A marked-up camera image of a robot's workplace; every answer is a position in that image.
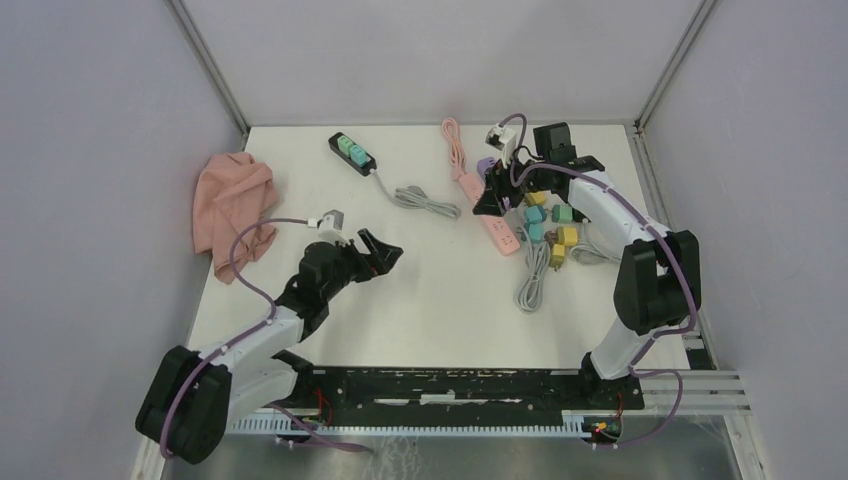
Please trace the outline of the teal charger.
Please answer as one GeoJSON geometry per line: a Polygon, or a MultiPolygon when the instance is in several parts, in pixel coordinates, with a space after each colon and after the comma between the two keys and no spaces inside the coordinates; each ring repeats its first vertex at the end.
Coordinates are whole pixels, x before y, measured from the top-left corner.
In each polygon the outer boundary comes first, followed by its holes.
{"type": "Polygon", "coordinates": [[[344,156],[349,156],[355,142],[346,135],[340,135],[336,138],[336,146],[344,156]]]}
{"type": "Polygon", "coordinates": [[[544,241],[545,228],[542,224],[527,223],[524,225],[522,233],[532,244],[539,244],[544,241]]]}

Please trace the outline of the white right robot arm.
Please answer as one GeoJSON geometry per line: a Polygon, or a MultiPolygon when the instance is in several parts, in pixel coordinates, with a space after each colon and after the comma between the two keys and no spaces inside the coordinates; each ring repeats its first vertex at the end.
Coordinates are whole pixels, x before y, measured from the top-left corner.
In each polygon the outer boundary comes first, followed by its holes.
{"type": "Polygon", "coordinates": [[[534,153],[522,160],[524,134],[506,120],[486,134],[501,158],[488,169],[476,215],[502,217],[529,193],[550,192],[586,217],[617,249],[613,291],[616,318],[588,354],[577,382],[580,400],[602,408],[618,393],[616,380],[632,375],[653,343],[684,334],[697,324],[701,306],[699,242],[688,230],[673,231],[638,210],[615,186],[595,157],[580,156],[570,127],[557,123],[533,130],[534,153]]]}

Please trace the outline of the pink power strip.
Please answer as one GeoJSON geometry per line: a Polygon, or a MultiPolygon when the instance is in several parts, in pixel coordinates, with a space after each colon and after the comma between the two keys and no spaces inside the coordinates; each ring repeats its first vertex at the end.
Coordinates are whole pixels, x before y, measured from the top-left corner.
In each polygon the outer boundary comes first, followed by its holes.
{"type": "MultiPolygon", "coordinates": [[[[475,206],[483,194],[483,183],[476,174],[463,173],[457,180],[469,202],[475,206]]],[[[477,215],[493,244],[503,256],[517,252],[520,241],[502,217],[477,215]]]]}

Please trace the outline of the yellow usb charger plug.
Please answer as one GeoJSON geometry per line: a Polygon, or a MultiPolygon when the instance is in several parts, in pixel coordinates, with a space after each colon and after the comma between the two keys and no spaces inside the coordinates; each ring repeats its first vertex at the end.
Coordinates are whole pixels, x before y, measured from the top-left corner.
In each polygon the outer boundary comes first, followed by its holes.
{"type": "Polygon", "coordinates": [[[547,195],[545,192],[528,192],[524,195],[524,200],[525,203],[530,207],[544,207],[547,201],[547,195]]]}

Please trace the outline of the black power strip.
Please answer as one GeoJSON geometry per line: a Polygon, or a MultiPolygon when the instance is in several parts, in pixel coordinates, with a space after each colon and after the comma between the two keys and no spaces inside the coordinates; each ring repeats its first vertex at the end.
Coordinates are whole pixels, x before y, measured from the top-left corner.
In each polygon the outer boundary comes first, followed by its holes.
{"type": "Polygon", "coordinates": [[[328,145],[333,153],[361,176],[367,177],[376,171],[376,159],[343,132],[332,135],[328,145]]]}

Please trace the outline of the green charger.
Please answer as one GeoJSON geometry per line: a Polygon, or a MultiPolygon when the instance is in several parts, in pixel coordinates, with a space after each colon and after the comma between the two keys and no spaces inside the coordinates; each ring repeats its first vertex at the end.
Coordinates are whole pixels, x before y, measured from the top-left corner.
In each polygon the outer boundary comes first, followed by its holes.
{"type": "Polygon", "coordinates": [[[574,222],[574,211],[570,205],[555,204],[550,211],[551,221],[557,224],[571,224],[574,222]]]}

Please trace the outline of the teal usb charger plug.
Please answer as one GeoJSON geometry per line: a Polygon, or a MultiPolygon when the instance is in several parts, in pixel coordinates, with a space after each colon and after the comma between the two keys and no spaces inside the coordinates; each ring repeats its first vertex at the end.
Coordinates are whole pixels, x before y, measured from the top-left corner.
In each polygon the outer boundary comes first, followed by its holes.
{"type": "Polygon", "coordinates": [[[547,220],[547,211],[541,205],[532,205],[524,209],[525,222],[528,224],[543,224],[547,220]]]}

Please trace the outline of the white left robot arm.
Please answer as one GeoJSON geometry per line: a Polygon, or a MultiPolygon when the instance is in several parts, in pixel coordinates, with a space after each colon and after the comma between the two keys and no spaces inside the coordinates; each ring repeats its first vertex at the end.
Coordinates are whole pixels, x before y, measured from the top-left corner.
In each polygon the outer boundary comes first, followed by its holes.
{"type": "Polygon", "coordinates": [[[282,399],[307,404],[315,391],[314,379],[302,372],[309,363],[288,360],[285,351],[321,326],[330,301],[346,286],[388,274],[404,253],[367,229],[358,235],[364,252],[351,240],[309,244],[268,312],[234,338],[167,351],[136,415],[136,431],[157,442],[164,457],[197,464],[233,423],[256,410],[282,399]]]}

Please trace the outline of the purple power strip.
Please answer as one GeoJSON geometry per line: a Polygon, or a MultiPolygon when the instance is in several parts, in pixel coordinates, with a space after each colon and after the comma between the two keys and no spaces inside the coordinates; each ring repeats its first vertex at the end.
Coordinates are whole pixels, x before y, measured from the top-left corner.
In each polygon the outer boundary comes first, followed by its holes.
{"type": "Polygon", "coordinates": [[[476,163],[476,172],[481,180],[486,178],[487,172],[498,163],[494,157],[485,157],[476,163]]]}

